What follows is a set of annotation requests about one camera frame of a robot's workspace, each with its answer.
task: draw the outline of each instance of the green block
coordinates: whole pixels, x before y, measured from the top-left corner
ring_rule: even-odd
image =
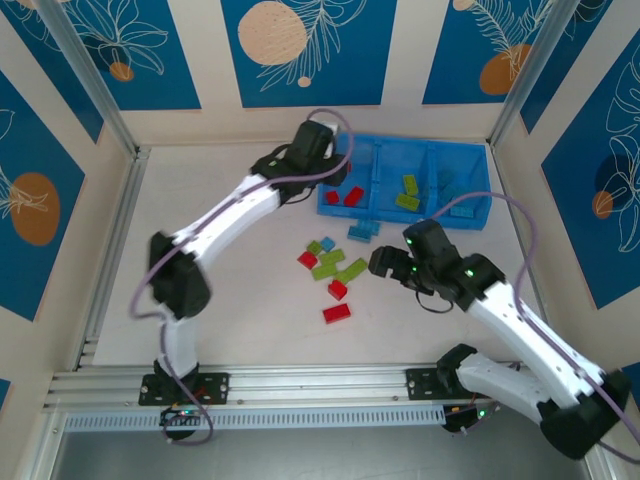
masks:
[[[332,252],[323,253],[318,257],[321,265],[331,265],[332,263],[338,263],[344,260],[344,252],[342,249],[334,250]]]
[[[349,265],[343,273],[346,273],[349,277],[349,281],[355,280],[355,278],[367,269],[367,261],[364,258],[359,258],[351,265]]]
[[[338,273],[338,267],[336,267],[335,263],[331,263],[329,265],[323,265],[321,267],[316,267],[311,270],[311,275],[313,275],[313,279],[317,282],[318,280],[322,280],[323,278],[332,277],[336,273]]]
[[[337,275],[333,277],[333,279],[338,280],[343,285],[346,285],[347,283],[349,283],[349,280],[351,280],[347,272],[338,272]]]
[[[406,208],[407,210],[411,210],[412,212],[417,212],[420,200],[410,197],[409,195],[405,195],[404,193],[399,193],[396,197],[396,205]]]
[[[407,192],[407,195],[414,196],[418,194],[416,177],[413,175],[403,175],[402,180],[404,181],[404,190]]]
[[[307,252],[311,252],[314,255],[318,255],[322,251],[322,245],[320,242],[316,242],[315,240],[307,245]]]

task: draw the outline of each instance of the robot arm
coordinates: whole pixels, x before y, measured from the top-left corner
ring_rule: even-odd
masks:
[[[177,245],[184,244],[150,281],[153,298],[167,318],[166,360],[161,354],[154,363],[156,375],[167,385],[164,391],[181,396],[171,378],[167,360],[178,378],[197,375],[196,325],[192,317],[198,315],[211,299],[206,272],[215,258],[250,225],[317,183],[280,182],[279,179],[326,172],[343,162],[344,156],[334,149],[337,133],[336,124],[305,121],[291,144],[282,145],[259,159],[250,175],[200,219],[173,235],[158,232],[151,238],[150,269]],[[346,170],[344,165],[333,175],[323,178],[322,183],[340,185]]]
[[[520,412],[540,428],[549,442],[579,459],[619,420],[585,381],[590,377],[624,408],[631,384],[622,372],[605,373],[567,345],[533,311],[524,311],[537,328],[580,366],[580,374],[522,319],[514,305],[513,287],[487,258],[461,258],[434,220],[410,226],[404,237],[412,256],[394,247],[375,250],[369,262],[374,275],[391,278],[427,295],[437,292],[489,326],[531,369],[535,377],[515,372],[458,345],[437,364],[438,381],[449,393],[477,392]]]

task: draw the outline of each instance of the blue plastic bin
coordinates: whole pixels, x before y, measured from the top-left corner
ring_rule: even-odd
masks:
[[[435,213],[447,200],[471,191],[489,191],[489,172],[483,145],[437,142],[431,140],[355,135],[352,170],[339,188],[320,185],[317,212],[321,215],[382,220],[397,223],[416,223]],[[337,150],[346,151],[346,134],[338,138]],[[420,199],[417,212],[395,204],[404,193],[403,175],[414,175]],[[355,186],[364,189],[356,207],[342,204]],[[337,191],[340,203],[330,205],[325,194]],[[483,197],[466,200],[439,222],[447,228],[484,228],[491,199]]]

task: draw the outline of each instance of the red block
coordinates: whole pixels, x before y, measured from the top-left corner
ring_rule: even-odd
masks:
[[[316,263],[318,263],[318,259],[311,252],[304,252],[302,255],[298,257],[298,261],[311,270]]]
[[[340,202],[340,195],[338,195],[338,192],[336,192],[335,190],[327,192],[324,195],[329,205],[335,205],[336,203]]]
[[[324,315],[324,321],[328,324],[337,322],[338,320],[343,320],[345,318],[349,318],[351,316],[351,312],[349,311],[349,305],[343,303],[342,305],[338,305],[337,307],[327,308],[322,311]]]
[[[342,300],[347,294],[347,287],[338,280],[334,280],[329,284],[329,293],[333,295],[336,300]]]
[[[363,195],[363,189],[361,189],[360,187],[353,187],[353,189],[349,192],[349,195],[344,198],[344,204],[347,207],[355,207]]]

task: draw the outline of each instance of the white table surface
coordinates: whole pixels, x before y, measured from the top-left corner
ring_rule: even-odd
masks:
[[[155,147],[142,183],[133,220],[102,326],[94,365],[150,365],[158,352],[158,323],[127,315],[133,290],[142,278],[149,238],[173,233],[200,217],[237,186],[247,169],[275,144]],[[492,157],[491,185],[501,192]],[[315,213],[316,195],[283,206],[250,227],[216,260],[209,278],[213,299],[197,317],[198,357],[204,365],[304,365],[434,362],[458,343],[491,358],[515,355],[488,328],[455,308],[445,315],[422,310],[413,292],[391,279],[363,273],[344,298],[352,316],[326,325],[322,310],[336,305],[329,280],[315,282],[296,259],[313,239],[329,236],[342,248],[344,268],[358,257],[367,261],[381,245],[403,247],[406,225],[383,223],[371,244],[347,239],[355,220]],[[507,205],[494,200],[485,229],[447,231],[465,256],[491,259],[509,279],[522,253]],[[434,308],[447,304],[422,297]],[[529,279],[523,298],[537,304]],[[145,295],[141,308],[154,308]]]

